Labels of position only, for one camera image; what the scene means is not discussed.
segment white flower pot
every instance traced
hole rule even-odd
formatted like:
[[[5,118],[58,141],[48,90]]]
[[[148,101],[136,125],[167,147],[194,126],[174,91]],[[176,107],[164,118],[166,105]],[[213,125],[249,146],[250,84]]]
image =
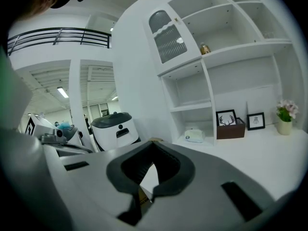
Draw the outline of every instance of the white flower pot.
[[[289,135],[292,130],[292,121],[286,122],[279,119],[277,131],[282,135]]]

